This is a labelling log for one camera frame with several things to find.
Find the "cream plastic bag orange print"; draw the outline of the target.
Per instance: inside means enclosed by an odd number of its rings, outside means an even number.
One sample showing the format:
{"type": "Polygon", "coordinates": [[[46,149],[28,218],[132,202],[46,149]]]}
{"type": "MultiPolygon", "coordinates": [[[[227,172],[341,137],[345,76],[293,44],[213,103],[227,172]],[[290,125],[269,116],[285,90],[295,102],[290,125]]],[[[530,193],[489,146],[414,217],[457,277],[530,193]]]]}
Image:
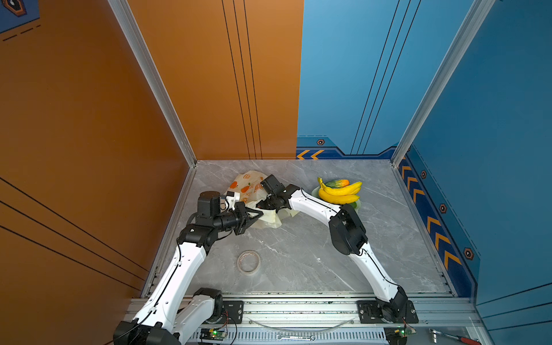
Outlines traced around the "cream plastic bag orange print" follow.
{"type": "MultiPolygon", "coordinates": [[[[240,201],[245,202],[248,208],[257,209],[256,205],[267,198],[268,193],[261,186],[267,176],[255,170],[237,175],[227,191],[238,193],[240,201]]],[[[276,211],[263,211],[263,215],[252,225],[253,229],[277,229],[282,221],[276,211]]]]}

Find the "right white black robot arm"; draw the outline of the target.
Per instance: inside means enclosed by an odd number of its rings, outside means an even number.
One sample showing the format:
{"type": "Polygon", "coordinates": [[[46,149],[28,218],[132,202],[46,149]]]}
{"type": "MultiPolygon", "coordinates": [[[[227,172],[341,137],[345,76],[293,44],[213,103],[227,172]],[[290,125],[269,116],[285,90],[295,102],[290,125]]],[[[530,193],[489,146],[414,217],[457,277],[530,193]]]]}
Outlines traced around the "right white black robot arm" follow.
{"type": "Polygon", "coordinates": [[[403,318],[408,296],[376,258],[369,244],[366,229],[357,212],[350,205],[333,205],[307,194],[296,185],[272,185],[261,182],[266,199],[257,208],[280,211],[283,208],[299,211],[329,227],[334,248],[352,259],[374,291],[382,318],[395,323],[403,318]]]}

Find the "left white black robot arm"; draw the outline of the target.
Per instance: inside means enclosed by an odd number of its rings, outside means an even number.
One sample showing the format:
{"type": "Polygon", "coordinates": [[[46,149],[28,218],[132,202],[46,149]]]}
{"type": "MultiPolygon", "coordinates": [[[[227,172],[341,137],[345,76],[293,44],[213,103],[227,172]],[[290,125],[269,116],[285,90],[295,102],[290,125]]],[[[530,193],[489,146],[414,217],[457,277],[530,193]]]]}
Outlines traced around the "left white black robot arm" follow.
{"type": "Polygon", "coordinates": [[[202,288],[193,296],[192,305],[180,310],[183,297],[195,273],[205,261],[221,232],[243,234],[263,216],[262,211],[238,201],[221,209],[215,204],[198,203],[198,211],[188,219],[176,240],[173,259],[149,297],[131,321],[116,327],[109,344],[186,344],[197,328],[222,314],[221,292],[202,288]]]}

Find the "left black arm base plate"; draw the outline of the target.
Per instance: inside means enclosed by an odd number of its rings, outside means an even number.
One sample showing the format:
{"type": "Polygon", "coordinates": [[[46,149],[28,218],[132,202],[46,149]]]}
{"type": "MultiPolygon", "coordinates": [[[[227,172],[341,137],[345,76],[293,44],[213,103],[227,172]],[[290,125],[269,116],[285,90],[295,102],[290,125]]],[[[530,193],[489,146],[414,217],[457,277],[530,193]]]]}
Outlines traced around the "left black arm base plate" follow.
{"type": "Polygon", "coordinates": [[[244,316],[244,301],[243,300],[225,300],[222,303],[221,312],[216,312],[205,323],[222,325],[227,321],[234,321],[236,324],[241,324],[244,316]]]}

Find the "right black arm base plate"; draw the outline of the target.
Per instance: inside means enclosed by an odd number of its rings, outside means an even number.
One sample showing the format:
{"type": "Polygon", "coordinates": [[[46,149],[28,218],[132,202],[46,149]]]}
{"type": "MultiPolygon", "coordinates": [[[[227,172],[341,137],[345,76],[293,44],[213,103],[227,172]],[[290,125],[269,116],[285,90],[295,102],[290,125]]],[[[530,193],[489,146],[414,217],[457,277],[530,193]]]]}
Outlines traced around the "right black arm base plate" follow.
{"type": "Polygon", "coordinates": [[[414,303],[407,300],[402,308],[394,308],[378,300],[359,300],[356,303],[360,323],[419,323],[414,303]]]}

